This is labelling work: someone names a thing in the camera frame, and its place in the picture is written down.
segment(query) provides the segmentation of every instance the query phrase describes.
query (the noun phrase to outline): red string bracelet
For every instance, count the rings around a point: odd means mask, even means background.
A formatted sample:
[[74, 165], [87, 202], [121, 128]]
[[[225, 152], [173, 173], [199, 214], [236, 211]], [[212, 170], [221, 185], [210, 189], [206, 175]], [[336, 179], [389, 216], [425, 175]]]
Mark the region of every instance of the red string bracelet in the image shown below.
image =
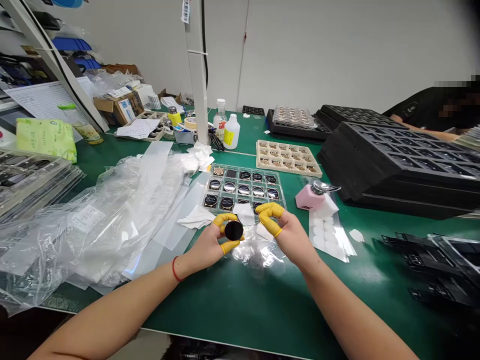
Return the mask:
[[171, 262], [171, 270], [173, 271], [173, 276], [175, 277], [175, 279], [181, 283], [183, 280], [185, 279], [180, 279], [178, 276], [177, 276], [177, 273], [175, 273], [175, 260], [177, 260], [178, 256], [175, 256], [175, 258], [173, 259], [173, 261]]

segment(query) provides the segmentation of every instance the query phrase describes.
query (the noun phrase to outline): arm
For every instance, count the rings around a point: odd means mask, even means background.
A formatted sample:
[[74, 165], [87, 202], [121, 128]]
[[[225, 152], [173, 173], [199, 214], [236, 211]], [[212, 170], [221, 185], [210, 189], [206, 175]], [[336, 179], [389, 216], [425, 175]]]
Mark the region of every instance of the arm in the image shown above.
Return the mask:
[[[320, 259], [295, 215], [275, 203], [260, 205], [256, 211], [283, 253], [302, 272], [313, 299], [350, 360], [418, 359]], [[278, 218], [278, 224], [271, 216]]]
[[452, 133], [449, 133], [449, 132], [427, 130], [427, 129], [422, 129], [422, 128], [407, 124], [406, 122], [404, 122], [402, 120], [402, 118], [400, 116], [395, 115], [395, 114], [392, 114], [390, 116], [390, 119], [392, 119], [393, 121], [396, 121], [397, 123], [402, 124], [403, 126], [409, 128], [410, 130], [430, 134], [430, 135], [432, 135], [432, 136], [434, 136], [434, 137], [436, 137], [440, 140], [446, 141], [448, 143], [451, 143], [452, 141], [459, 138], [459, 136], [457, 134], [452, 134]]
[[[233, 214], [221, 214], [201, 233], [192, 248], [175, 260], [180, 279], [205, 269], [239, 245], [227, 241], [225, 220], [237, 220]], [[123, 347], [155, 308], [177, 287], [172, 262], [98, 299], [67, 321], [50, 336], [29, 360], [107, 359]]]

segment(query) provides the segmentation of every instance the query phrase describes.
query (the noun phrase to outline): hand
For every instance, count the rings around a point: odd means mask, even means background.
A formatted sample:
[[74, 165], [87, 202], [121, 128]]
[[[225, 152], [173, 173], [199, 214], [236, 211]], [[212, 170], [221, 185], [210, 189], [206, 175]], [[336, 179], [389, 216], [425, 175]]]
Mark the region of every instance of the hand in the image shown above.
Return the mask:
[[[316, 264], [320, 257], [313, 247], [299, 219], [275, 202], [258, 206], [255, 210], [260, 222], [272, 234], [278, 246], [300, 270]], [[270, 217], [276, 217], [278, 224]]]
[[215, 264], [223, 255], [232, 251], [245, 238], [242, 236], [237, 241], [226, 241], [219, 244], [219, 239], [225, 236], [225, 225], [227, 220], [238, 221], [236, 215], [232, 213], [223, 213], [218, 215], [213, 222], [208, 225], [198, 237], [196, 243], [191, 249], [179, 256], [175, 261], [175, 271], [180, 279], [203, 270]]

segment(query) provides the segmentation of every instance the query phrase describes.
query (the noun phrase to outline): beige tray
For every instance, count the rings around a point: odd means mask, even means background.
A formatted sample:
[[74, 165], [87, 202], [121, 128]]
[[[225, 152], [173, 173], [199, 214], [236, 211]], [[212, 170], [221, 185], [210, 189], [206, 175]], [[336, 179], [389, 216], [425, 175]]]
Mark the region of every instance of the beige tray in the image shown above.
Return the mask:
[[257, 140], [256, 167], [316, 178], [323, 175], [308, 147], [283, 142]]

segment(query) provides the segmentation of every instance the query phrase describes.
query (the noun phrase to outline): green package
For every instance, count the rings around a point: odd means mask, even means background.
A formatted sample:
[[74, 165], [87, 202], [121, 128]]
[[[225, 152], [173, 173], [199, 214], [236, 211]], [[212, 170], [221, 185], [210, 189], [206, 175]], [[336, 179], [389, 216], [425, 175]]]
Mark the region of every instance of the green package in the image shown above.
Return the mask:
[[72, 125], [55, 119], [18, 118], [16, 147], [19, 150], [55, 155], [77, 162]]

